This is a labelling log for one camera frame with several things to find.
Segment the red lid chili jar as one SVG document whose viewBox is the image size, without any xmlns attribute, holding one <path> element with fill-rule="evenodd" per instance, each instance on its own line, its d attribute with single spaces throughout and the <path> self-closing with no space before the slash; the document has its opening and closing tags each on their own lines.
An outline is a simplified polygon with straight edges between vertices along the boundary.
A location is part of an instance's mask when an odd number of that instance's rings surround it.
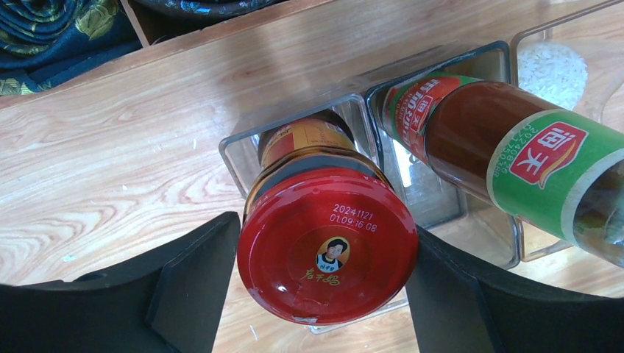
<svg viewBox="0 0 624 353">
<path fill-rule="evenodd" d="M 261 133 L 237 263 L 271 314 L 327 326 L 393 299 L 416 265 L 413 217 L 332 110 Z"/>
</svg>

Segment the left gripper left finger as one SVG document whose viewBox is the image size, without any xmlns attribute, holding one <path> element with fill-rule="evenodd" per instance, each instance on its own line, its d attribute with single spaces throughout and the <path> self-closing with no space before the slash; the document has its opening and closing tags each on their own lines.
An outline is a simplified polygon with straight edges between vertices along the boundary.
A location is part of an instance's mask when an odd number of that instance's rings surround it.
<svg viewBox="0 0 624 353">
<path fill-rule="evenodd" d="M 240 220 L 187 235 L 79 278 L 1 287 L 3 352 L 211 352 Z"/>
</svg>

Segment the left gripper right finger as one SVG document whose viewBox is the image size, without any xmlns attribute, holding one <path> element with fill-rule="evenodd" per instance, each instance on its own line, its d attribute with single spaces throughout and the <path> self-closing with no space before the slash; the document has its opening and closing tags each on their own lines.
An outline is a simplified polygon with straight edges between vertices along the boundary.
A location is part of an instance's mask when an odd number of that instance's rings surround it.
<svg viewBox="0 0 624 353">
<path fill-rule="evenodd" d="M 503 270 L 418 228 L 405 289 L 421 352 L 621 352 L 623 300 Z"/>
</svg>

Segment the yellow cap sauce bottle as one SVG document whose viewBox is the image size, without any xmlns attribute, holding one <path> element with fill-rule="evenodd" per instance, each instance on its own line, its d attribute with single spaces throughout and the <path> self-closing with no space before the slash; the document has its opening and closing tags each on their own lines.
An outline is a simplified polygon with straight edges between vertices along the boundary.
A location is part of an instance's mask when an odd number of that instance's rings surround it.
<svg viewBox="0 0 624 353">
<path fill-rule="evenodd" d="M 505 82 L 434 71 L 384 98 L 382 124 L 443 180 L 623 265 L 623 134 Z"/>
</svg>

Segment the large silver lid jar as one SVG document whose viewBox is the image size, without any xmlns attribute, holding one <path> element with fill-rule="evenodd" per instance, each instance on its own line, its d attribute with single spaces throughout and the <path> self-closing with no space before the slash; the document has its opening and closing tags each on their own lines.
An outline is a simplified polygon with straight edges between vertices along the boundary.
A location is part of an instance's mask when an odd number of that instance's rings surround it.
<svg viewBox="0 0 624 353">
<path fill-rule="evenodd" d="M 521 89 L 568 110 L 579 103 L 589 80 L 583 57 L 568 46 L 548 41 L 518 51 L 517 73 Z"/>
</svg>

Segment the clear plastic organizer bin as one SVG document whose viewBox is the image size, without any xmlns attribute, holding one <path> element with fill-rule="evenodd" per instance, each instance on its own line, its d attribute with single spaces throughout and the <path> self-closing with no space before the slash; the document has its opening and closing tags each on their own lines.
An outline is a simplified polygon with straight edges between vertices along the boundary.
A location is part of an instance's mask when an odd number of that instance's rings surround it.
<svg viewBox="0 0 624 353">
<path fill-rule="evenodd" d="M 477 37 L 478 26 L 474 21 L 445 24 L 438 32 L 417 35 L 414 43 L 417 52 L 410 57 L 353 77 L 340 88 L 286 99 L 278 107 L 242 118 L 231 136 L 220 143 L 219 151 L 238 189 L 247 198 L 260 173 L 261 133 L 321 110 L 332 110 L 347 123 L 356 149 L 384 172 L 418 222 L 495 265 L 513 268 L 522 256 L 521 220 L 477 200 L 439 178 L 423 162 L 416 161 L 382 128 L 382 102 L 392 85 L 434 70 L 518 85 L 518 51 L 525 45 L 548 41 L 568 46 L 583 57 L 589 80 L 581 100 L 571 111 L 602 124 L 603 94 L 592 87 L 598 80 L 596 67 L 607 68 L 615 61 L 623 53 L 623 42 L 574 37 L 581 22 L 595 20 L 598 11 L 621 14 L 623 3 L 605 1 L 543 23 L 521 32 L 513 43 L 507 43 L 502 34 Z"/>
</svg>

